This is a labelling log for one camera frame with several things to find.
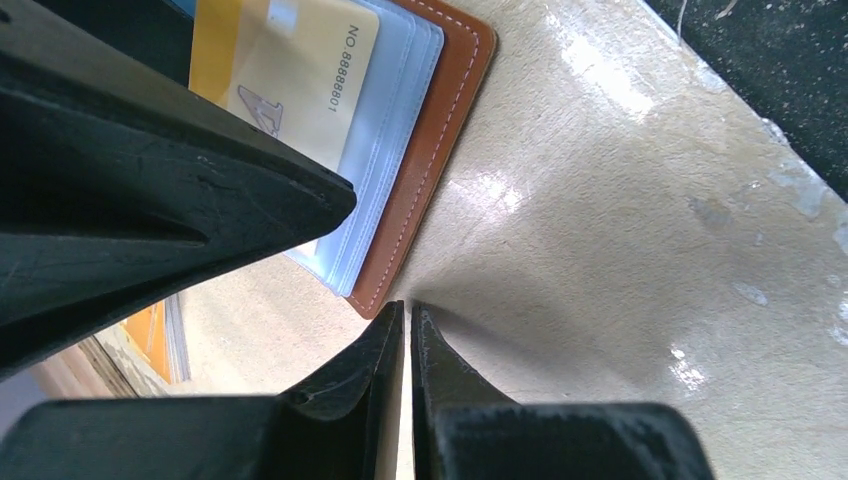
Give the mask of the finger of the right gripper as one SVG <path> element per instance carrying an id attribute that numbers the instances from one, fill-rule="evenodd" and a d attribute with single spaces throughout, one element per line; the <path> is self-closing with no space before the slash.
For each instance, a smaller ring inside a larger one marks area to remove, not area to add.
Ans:
<path id="1" fill-rule="evenodd" d="M 172 1 L 1 5 L 1 374 L 321 237 L 351 184 L 188 89 Z"/>

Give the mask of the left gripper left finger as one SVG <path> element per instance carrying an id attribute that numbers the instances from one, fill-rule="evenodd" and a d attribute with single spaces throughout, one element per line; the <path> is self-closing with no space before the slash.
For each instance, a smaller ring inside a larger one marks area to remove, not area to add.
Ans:
<path id="1" fill-rule="evenodd" d="M 5 479 L 391 479 L 404 305 L 277 395 L 51 401 L 1 443 Z"/>

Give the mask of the single orange card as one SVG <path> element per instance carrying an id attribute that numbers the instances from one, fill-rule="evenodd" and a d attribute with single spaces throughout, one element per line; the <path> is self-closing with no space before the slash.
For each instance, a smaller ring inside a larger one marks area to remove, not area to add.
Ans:
<path id="1" fill-rule="evenodd" d="M 353 1 L 199 1 L 189 88 L 337 171 L 379 26 Z"/>

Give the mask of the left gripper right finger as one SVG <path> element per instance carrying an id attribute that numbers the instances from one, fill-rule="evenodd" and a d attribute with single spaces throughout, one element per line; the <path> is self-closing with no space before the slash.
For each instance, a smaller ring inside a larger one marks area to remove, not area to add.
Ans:
<path id="1" fill-rule="evenodd" d="M 711 479 L 690 423 L 660 403 L 520 404 L 474 369 L 433 310 L 411 311 L 419 479 Z"/>

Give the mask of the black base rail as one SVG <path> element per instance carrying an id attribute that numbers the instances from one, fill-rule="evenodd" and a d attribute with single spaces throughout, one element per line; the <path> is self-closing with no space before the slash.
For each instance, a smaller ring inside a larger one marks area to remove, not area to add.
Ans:
<path id="1" fill-rule="evenodd" d="M 847 3 L 673 1 L 650 7 L 841 197 L 847 196 Z"/>

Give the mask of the brown wooden board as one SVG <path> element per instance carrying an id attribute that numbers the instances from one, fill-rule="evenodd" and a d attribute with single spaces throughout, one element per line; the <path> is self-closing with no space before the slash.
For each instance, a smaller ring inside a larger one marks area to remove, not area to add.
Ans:
<path id="1" fill-rule="evenodd" d="M 50 356 L 29 372 L 50 399 L 138 397 L 94 336 Z"/>

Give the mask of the brown leather card holder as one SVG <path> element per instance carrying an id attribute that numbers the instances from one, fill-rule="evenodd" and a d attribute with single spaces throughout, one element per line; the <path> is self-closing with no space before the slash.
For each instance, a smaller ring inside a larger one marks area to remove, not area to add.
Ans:
<path id="1" fill-rule="evenodd" d="M 444 1 L 365 1 L 380 21 L 338 172 L 357 205 L 288 256 L 364 319 L 392 283 L 483 83 L 495 30 Z"/>

